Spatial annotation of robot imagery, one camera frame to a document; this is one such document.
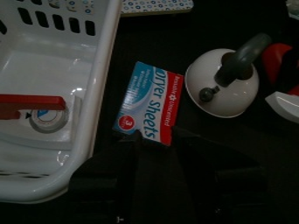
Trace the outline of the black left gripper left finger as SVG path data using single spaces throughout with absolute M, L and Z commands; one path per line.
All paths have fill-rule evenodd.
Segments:
M 129 224 L 141 134 L 134 131 L 80 166 L 69 180 L 69 224 Z

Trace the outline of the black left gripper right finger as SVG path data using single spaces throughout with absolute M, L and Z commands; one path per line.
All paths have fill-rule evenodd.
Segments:
M 244 154 L 172 128 L 198 224 L 261 224 L 266 220 L 264 168 Z

